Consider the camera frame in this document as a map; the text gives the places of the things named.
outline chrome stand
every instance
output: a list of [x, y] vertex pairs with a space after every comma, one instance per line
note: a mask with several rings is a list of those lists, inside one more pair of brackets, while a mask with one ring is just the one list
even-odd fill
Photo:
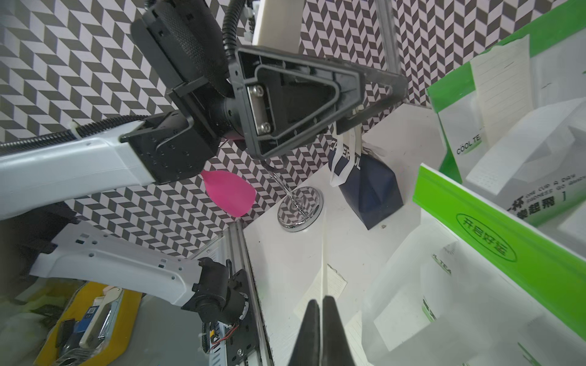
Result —
[[[283, 166], [285, 166], [287, 160], [286, 158], [283, 160]], [[291, 190], [277, 175], [277, 169], [264, 162], [263, 166], [287, 194], [277, 210], [277, 220], [283, 229], [297, 232], [313, 224], [322, 212], [323, 194], [313, 187], [297, 187]]]

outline yellow tray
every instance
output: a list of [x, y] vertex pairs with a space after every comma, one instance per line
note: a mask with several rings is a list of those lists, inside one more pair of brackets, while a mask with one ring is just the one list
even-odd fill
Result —
[[[96, 282], [88, 282], [77, 292], [71, 306], [63, 312], [61, 318], [47, 337], [45, 344], [39, 355], [35, 359], [36, 366], [51, 366], [57, 359], [57, 347], [55, 341], [57, 338], [57, 329], [63, 320], [74, 318], [76, 321], [86, 314], [87, 309], [93, 304], [94, 299], [104, 296], [102, 290], [106, 285]], [[119, 357], [130, 342], [134, 320], [137, 318], [138, 306], [140, 305], [142, 293], [130, 290], [124, 290], [122, 301], [118, 309], [116, 324], [112, 332], [112, 338], [108, 346], [102, 352], [91, 359], [82, 363], [81, 366], [103, 366], [114, 361]]]

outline bag handle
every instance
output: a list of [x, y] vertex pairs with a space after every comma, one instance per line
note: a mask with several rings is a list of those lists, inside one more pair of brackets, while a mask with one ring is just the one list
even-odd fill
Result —
[[[334, 125], [333, 135], [337, 140], [337, 145], [336, 152], [334, 153], [332, 159], [332, 170], [330, 172], [330, 185], [332, 187], [338, 187], [341, 184], [346, 183], [346, 179], [348, 179], [348, 176], [350, 175], [350, 172], [354, 167], [356, 152], [358, 151], [358, 154], [362, 153], [362, 134], [360, 133], [362, 131], [362, 125], [358, 125], [357, 127], [360, 128], [360, 130], [358, 130], [355, 127], [351, 128], [350, 130], [344, 132], [341, 135], [338, 135], [338, 133], [336, 132], [336, 127]], [[336, 166], [338, 165], [338, 162], [344, 155], [344, 144], [346, 141], [348, 141], [347, 146], [350, 149], [350, 159], [348, 160], [348, 164], [346, 164], [346, 166], [342, 169], [340, 174], [337, 175], [335, 173]]]

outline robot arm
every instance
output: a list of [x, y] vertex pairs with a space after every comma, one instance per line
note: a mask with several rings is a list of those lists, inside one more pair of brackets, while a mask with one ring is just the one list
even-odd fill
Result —
[[[245, 2], [231, 1], [226, 19], [234, 17], [233, 3]], [[301, 1], [274, 2], [291, 8], [300, 25]], [[264, 35], [290, 33], [275, 31], [275, 8], [261, 2], [256, 42], [273, 45], [275, 36]], [[203, 0], [154, 3], [131, 33], [178, 110], [97, 133], [80, 134], [82, 126], [65, 143], [48, 135], [19, 141], [18, 149], [0, 144], [0, 219], [108, 189], [193, 177], [216, 155], [221, 138], [236, 141], [255, 159], [279, 156], [311, 143], [332, 123], [338, 133], [347, 131], [406, 94], [403, 76], [266, 47], [237, 47], [231, 28], [225, 22], [222, 34]], [[389, 86], [390, 93], [356, 113], [369, 82]], [[50, 145], [38, 148], [40, 139]]]
[[209, 257], [182, 259], [104, 234], [89, 223], [67, 224], [30, 269], [39, 277], [76, 278], [148, 293], [198, 312], [203, 322], [234, 324], [247, 299], [229, 286], [228, 267]]

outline white table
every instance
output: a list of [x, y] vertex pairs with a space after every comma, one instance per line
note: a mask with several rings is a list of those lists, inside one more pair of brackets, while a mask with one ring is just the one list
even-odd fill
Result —
[[[327, 211], [328, 264], [347, 281], [337, 300], [346, 324], [383, 265], [420, 222], [413, 203], [419, 165], [437, 168], [445, 156], [440, 125], [433, 111], [403, 104], [363, 136], [383, 148], [382, 157], [397, 176], [404, 206], [371, 230], [354, 214], [338, 188], [329, 185], [323, 166], [302, 186], [323, 193]], [[286, 232], [271, 207], [244, 229], [275, 366], [287, 365], [301, 321], [293, 311], [321, 268], [322, 217], [301, 232]]]

